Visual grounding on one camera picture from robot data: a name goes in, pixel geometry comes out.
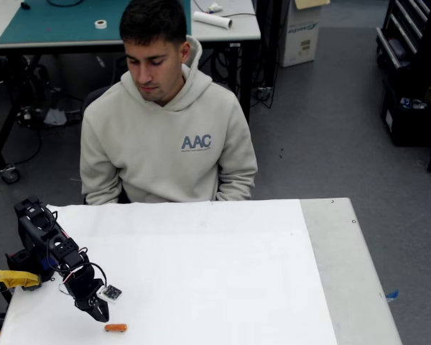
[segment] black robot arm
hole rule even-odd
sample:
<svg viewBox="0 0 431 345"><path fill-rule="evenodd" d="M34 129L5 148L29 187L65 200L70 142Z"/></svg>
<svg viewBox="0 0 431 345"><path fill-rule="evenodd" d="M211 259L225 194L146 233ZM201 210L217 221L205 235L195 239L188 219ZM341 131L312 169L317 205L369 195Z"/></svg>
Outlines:
<svg viewBox="0 0 431 345"><path fill-rule="evenodd" d="M107 302L96 294L104 282L94 277L93 266L101 268L89 262L86 252L65 233L57 223L57 216L55 218L50 210L42 207L37 197L18 203L14 210L24 249L6 256L10 269L38 274L43 282L48 281L54 271L59 272L67 291L75 299L75 306L95 320L107 322Z"/></svg>

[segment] white paper sheet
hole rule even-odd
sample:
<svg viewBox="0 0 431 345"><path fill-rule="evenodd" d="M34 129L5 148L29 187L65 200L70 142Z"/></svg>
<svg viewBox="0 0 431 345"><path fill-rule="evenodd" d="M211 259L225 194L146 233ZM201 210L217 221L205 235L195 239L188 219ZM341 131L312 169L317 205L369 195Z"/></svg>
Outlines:
<svg viewBox="0 0 431 345"><path fill-rule="evenodd" d="M16 291L0 345L336 345L299 201L55 209L124 291L109 322L128 331L103 332L56 276Z"/></svg>

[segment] cardboard box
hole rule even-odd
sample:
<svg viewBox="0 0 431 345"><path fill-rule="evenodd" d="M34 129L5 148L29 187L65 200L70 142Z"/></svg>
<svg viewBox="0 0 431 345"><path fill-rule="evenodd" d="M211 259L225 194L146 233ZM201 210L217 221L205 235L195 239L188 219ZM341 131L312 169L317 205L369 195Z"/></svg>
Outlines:
<svg viewBox="0 0 431 345"><path fill-rule="evenodd" d="M282 67L315 59L321 9L329 3L330 0L291 0L280 43L279 64Z"/></svg>

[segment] yellow object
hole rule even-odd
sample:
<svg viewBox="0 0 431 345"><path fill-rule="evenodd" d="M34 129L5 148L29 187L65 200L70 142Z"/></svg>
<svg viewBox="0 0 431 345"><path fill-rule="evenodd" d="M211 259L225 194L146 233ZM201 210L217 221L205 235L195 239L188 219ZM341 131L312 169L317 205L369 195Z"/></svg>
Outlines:
<svg viewBox="0 0 431 345"><path fill-rule="evenodd" d="M42 279L39 275L23 271L0 271L0 293L16 286L29 289L38 288L41 285Z"/></svg>

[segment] man's nose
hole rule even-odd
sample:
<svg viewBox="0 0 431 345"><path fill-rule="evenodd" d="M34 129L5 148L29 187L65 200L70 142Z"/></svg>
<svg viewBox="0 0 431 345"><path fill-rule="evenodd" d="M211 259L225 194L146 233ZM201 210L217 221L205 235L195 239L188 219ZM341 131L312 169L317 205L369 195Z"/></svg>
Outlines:
<svg viewBox="0 0 431 345"><path fill-rule="evenodd" d="M144 85L152 81L152 75L150 74L150 71L148 67L143 63L139 67L139 75L137 76L137 81L139 84Z"/></svg>

